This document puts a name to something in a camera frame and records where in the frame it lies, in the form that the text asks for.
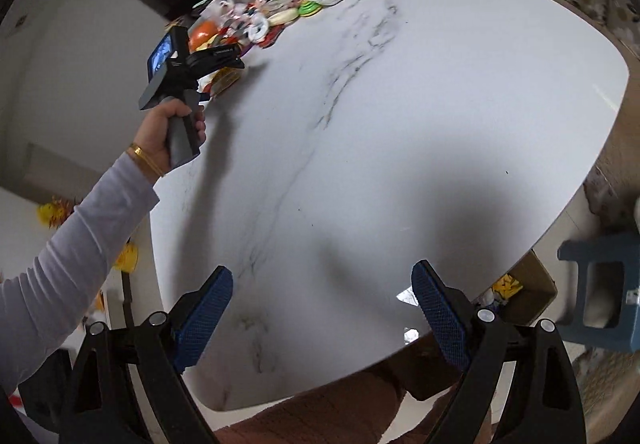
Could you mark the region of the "left forearm grey sleeve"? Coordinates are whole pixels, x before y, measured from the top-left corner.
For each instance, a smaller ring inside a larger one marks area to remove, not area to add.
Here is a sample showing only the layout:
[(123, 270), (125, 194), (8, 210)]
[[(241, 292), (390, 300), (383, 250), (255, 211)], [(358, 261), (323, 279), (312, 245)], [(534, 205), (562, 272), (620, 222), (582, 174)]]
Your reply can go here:
[(102, 175), (32, 265), (1, 284), (1, 389), (12, 394), (80, 324), (126, 241), (158, 203), (127, 154)]

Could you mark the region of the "person's left hand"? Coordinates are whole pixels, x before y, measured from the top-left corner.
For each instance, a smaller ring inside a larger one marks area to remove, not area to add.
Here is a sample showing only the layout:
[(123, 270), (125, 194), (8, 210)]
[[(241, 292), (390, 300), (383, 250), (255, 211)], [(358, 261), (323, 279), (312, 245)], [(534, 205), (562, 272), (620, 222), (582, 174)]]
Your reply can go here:
[(163, 174), (170, 171), (170, 155), (167, 148), (169, 120), (190, 119), (192, 112), (193, 110), (181, 100), (165, 100), (145, 115), (134, 137), (134, 144), (142, 149)]

